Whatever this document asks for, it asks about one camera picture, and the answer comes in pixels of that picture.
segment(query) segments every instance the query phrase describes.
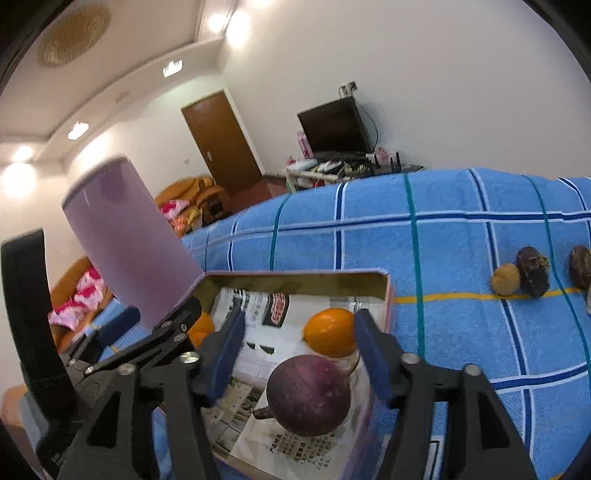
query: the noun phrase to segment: brown floor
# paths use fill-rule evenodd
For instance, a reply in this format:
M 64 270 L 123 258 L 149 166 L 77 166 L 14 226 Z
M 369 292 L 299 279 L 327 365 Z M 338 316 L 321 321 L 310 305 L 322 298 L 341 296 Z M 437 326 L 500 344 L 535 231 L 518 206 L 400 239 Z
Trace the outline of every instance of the brown floor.
M 257 203 L 265 202 L 284 193 L 287 193 L 285 180 L 265 178 L 254 187 L 234 195 L 230 199 L 228 208 L 232 213 L 238 213 Z

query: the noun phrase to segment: ceiling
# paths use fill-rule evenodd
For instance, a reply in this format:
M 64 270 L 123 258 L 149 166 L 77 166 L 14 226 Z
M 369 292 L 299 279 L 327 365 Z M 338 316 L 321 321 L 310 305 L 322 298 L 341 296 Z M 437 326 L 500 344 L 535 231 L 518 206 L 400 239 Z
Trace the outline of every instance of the ceiling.
M 215 62 L 222 38 L 202 28 L 233 0 L 74 0 L 37 38 L 0 95 L 0 163 L 27 143 L 34 161 L 61 160 L 76 142 L 76 121 L 93 127 L 167 81 L 162 68 L 183 59 L 183 74 Z M 88 5 L 111 11 L 111 23 L 87 52 L 61 67 L 44 67 L 38 51 L 52 26 Z

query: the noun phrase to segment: ceiling medallion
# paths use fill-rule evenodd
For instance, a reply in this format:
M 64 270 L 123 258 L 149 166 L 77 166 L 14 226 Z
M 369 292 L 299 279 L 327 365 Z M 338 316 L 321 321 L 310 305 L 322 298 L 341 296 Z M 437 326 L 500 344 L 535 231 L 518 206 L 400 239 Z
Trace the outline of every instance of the ceiling medallion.
M 87 52 L 105 34 L 111 11 L 100 5 L 75 10 L 50 26 L 43 38 L 37 61 L 43 67 L 61 67 Z

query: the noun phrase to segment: blue gripper pad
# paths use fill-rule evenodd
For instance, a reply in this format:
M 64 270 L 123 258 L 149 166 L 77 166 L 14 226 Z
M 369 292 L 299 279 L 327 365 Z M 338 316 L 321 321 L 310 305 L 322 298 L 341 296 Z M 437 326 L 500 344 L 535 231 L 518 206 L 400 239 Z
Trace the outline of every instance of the blue gripper pad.
M 392 370 L 397 369 L 402 349 L 396 339 L 380 332 L 369 310 L 355 314 L 355 340 L 376 396 L 387 404 L 396 397 L 392 388 Z
M 203 341 L 203 348 L 200 351 L 214 354 L 213 362 L 208 369 L 209 385 L 206 391 L 206 397 L 212 405 L 223 397 L 226 386 L 230 383 L 236 358 L 244 342 L 245 331 L 244 312 L 234 307 L 228 314 L 222 329 Z
M 113 343 L 131 330 L 131 327 L 139 323 L 140 317 L 137 307 L 127 307 L 112 322 L 109 322 L 98 330 L 96 340 L 103 348 L 113 345 Z

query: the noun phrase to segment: orange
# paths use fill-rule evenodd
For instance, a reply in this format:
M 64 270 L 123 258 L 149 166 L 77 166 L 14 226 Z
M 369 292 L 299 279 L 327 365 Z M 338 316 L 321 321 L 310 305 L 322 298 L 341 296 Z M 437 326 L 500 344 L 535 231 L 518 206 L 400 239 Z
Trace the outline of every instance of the orange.
M 355 351 L 354 315 L 328 309 L 314 315 L 304 327 L 304 341 L 320 355 L 341 358 Z
M 207 312 L 202 312 L 199 319 L 189 329 L 188 335 L 193 342 L 193 346 L 198 347 L 207 335 L 215 331 L 216 328 L 212 318 Z
M 205 340 L 207 335 L 209 335 L 209 333 L 189 331 L 189 338 L 195 348 L 201 345 L 201 342 Z

